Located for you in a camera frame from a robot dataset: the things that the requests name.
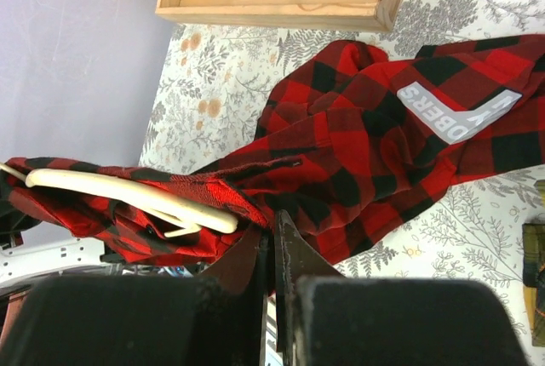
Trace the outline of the red black plaid shirt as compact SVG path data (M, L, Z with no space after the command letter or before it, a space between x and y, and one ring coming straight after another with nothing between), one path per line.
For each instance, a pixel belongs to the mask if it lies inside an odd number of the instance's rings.
M425 46L390 61L379 48L335 41L272 90L247 146L179 175L57 157L9 160L1 230L42 222L94 237L129 263L218 260L254 224L287 212L328 262L369 249L455 184L544 161L544 37ZM157 187L238 218L168 238L170 224L109 197L28 188L15 173L69 169Z

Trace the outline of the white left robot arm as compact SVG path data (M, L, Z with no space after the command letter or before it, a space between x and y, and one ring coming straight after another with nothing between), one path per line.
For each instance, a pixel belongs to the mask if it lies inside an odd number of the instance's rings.
M46 277L113 275L117 264L102 261L105 244L39 225L11 208L1 209L1 297L24 292Z

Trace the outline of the cream wooden hanger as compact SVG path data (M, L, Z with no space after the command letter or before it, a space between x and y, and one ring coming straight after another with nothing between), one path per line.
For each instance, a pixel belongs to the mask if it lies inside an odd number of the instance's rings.
M4 163L1 170L23 181L28 187L58 188L127 203L174 225L173 231L164 233L166 238L182 237L204 228L231 234L238 226L237 217L226 211L136 181L62 169L35 169L23 174Z

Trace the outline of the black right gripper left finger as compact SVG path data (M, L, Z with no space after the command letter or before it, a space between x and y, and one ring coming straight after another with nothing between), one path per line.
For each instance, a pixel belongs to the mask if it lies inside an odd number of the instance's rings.
M4 365L262 365L269 237L250 228L194 277L70 276L26 297Z

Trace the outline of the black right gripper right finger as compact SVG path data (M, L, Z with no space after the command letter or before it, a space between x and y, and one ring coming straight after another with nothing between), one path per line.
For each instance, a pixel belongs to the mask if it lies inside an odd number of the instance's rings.
M473 280L345 277L275 218L277 348L287 365L524 365L508 315Z

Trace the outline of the yellow black plaid shirt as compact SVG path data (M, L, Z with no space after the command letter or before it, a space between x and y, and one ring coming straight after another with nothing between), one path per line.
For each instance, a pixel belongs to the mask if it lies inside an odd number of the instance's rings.
M532 345L544 347L544 219L524 223L523 296Z

